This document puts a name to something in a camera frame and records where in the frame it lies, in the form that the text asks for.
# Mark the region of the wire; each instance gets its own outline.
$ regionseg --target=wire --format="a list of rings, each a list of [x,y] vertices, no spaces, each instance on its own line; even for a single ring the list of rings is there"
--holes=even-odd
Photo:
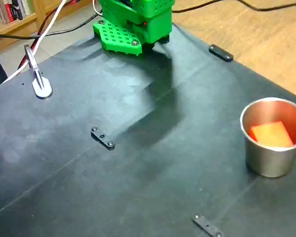
[[[219,2],[219,1],[223,1],[223,0],[212,0],[212,1],[200,4],[198,6],[193,6],[193,7],[189,7],[189,8],[182,9],[182,10],[173,10],[172,13],[182,13],[182,12],[192,11],[192,10],[202,8],[204,6],[208,6],[208,5],[212,4],[212,3],[216,3],[216,2]],[[244,4],[245,6],[247,6],[248,8],[250,8],[253,11],[264,11],[264,12],[266,12],[266,11],[275,11],[275,10],[279,10],[279,9],[284,9],[284,8],[289,8],[289,7],[296,6],[296,2],[295,2],[295,3],[290,3],[290,4],[286,4],[286,5],[280,5],[280,6],[274,6],[274,7],[268,7],[268,8],[258,8],[258,7],[250,5],[249,3],[247,3],[244,0],[236,0],[236,1]]]
[[[76,3],[76,1],[74,1],[74,0],[69,1],[69,2],[67,2],[67,3],[64,5],[64,7],[67,6],[67,5],[69,5],[69,4],[73,4],[73,3]],[[50,17],[52,14],[55,13],[56,10],[57,10],[57,7],[54,8],[52,11],[50,11],[50,12],[47,14],[47,16],[45,17],[43,23],[40,25],[40,28],[39,28],[39,30],[38,30],[38,32],[37,32],[37,35],[40,35],[40,34],[42,33],[42,31],[43,31],[43,29],[44,29],[44,27],[45,27],[45,24],[46,24],[46,22],[47,22],[47,20],[49,19],[49,17]],[[34,49],[35,45],[37,44],[37,41],[38,41],[38,39],[35,39],[35,40],[33,41],[32,45],[31,45],[31,49],[32,49],[32,50]],[[20,62],[20,64],[19,64],[19,66],[18,66],[18,69],[19,69],[19,68],[25,63],[25,61],[26,61],[26,55],[23,56],[23,58],[22,58],[22,60],[21,60],[21,62]]]
[[[222,0],[212,0],[212,1],[200,4],[198,6],[193,6],[193,7],[185,8],[185,9],[182,9],[182,10],[172,10],[172,13],[182,13],[182,12],[192,11],[192,10],[202,8],[202,7],[205,7],[207,5],[210,5],[210,4],[219,2],[219,1],[222,1]]]
[[[88,24],[95,17],[97,17],[97,14],[94,14],[93,16],[89,17],[86,21],[82,22],[80,25],[78,25],[76,27],[73,27],[73,28],[70,28],[70,29],[67,29],[67,30],[63,30],[63,31],[50,32],[50,33],[46,34],[46,36],[55,36],[55,35],[60,35],[60,34],[65,34],[65,33],[75,31],[75,30],[85,26],[86,24]],[[11,39],[18,39],[18,40],[34,40],[34,39],[38,39],[41,36],[42,35],[37,35],[37,36],[11,36],[11,35],[0,34],[0,38],[11,38]]]
[[[63,6],[66,4],[67,0],[62,0],[62,2],[60,3],[59,7],[56,10],[55,15],[53,16],[53,18],[51,19],[49,25],[47,26],[46,30],[44,31],[44,33],[39,37],[37,44],[35,45],[34,51],[33,51],[33,55],[36,54],[38,47],[41,43],[41,41],[44,39],[44,37],[47,35],[47,33],[49,32],[50,28],[53,26],[53,24],[55,23],[61,9],[63,8]],[[29,61],[27,60],[18,70],[16,70],[11,76],[8,77],[7,80],[5,80],[3,83],[11,80],[12,78],[14,78],[16,75],[18,75],[27,65],[28,65]]]
[[[95,7],[95,1],[96,1],[96,0],[92,0],[93,9],[94,9],[95,13],[97,13],[99,16],[103,16],[102,13],[100,13],[100,12],[97,11],[97,9],[96,9],[96,7]]]
[[[296,2],[295,2],[295,3],[290,3],[290,4],[286,4],[286,5],[280,5],[280,6],[274,6],[274,7],[268,7],[268,8],[258,8],[258,7],[255,7],[255,6],[252,6],[252,5],[248,4],[247,2],[245,2],[243,0],[237,0],[237,1],[244,4],[248,8],[252,9],[253,11],[276,11],[276,10],[296,6]]]
[[[73,27],[73,28],[70,28],[70,29],[67,29],[67,30],[63,30],[63,31],[56,31],[56,32],[51,32],[51,33],[48,33],[46,36],[54,36],[54,35],[60,35],[60,34],[65,34],[65,33],[69,33],[69,32],[72,32],[72,31],[75,31],[83,26],[85,26],[86,24],[88,24],[90,21],[92,21],[94,18],[96,18],[97,15],[93,15],[91,17],[89,17],[87,20],[85,20],[84,22],[82,22],[80,25],[76,26],[76,27]],[[19,64],[19,67],[20,68],[22,66],[22,64],[24,63],[24,61],[26,60],[26,56],[23,57],[21,63]]]

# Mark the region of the green robot gripper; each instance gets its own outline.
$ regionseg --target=green robot gripper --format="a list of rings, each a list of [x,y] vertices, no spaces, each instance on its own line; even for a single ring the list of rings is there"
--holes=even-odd
[[[100,20],[93,25],[94,32],[101,37],[105,50],[139,55],[142,45],[138,37],[123,27],[116,26],[108,20]]]

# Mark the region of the white base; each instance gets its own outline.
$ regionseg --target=white base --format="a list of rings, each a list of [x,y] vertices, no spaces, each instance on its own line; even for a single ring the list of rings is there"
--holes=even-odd
[[[36,96],[39,99],[47,99],[48,97],[50,97],[53,94],[53,89],[51,88],[51,85],[50,85],[49,80],[47,78],[42,77],[42,80],[43,80],[44,86],[41,85],[42,87],[40,87],[36,78],[32,82],[32,86],[33,86]]]

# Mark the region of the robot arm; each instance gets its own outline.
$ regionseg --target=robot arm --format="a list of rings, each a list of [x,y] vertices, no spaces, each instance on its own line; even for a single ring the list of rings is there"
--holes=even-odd
[[[93,29],[105,50],[139,55],[145,44],[168,42],[175,0],[100,0],[104,19]]]

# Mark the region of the white cable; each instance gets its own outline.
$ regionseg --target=white cable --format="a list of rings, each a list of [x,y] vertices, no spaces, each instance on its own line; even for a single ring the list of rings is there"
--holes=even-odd
[[[39,44],[41,43],[41,41],[43,40],[43,38],[47,35],[47,33],[49,32],[50,28],[53,26],[53,24],[55,23],[61,9],[63,8],[63,6],[66,4],[67,0],[62,0],[62,2],[60,3],[59,7],[57,8],[52,20],[50,21],[48,27],[46,28],[46,30],[44,31],[44,33],[39,37],[38,41],[37,41],[37,44],[35,45],[35,48],[33,50],[33,54],[35,55],[37,50],[38,50],[38,47],[39,47]],[[29,61],[26,60],[25,63],[15,72],[13,73],[11,76],[8,77],[7,80],[5,80],[3,83],[11,80],[12,78],[14,78],[16,75],[18,75],[27,65],[28,65]]]
[[[95,0],[92,0],[92,3],[93,3],[93,9],[94,9],[95,13],[97,13],[99,16],[103,16],[103,14],[100,13],[100,12],[96,9],[96,7],[95,7]]]

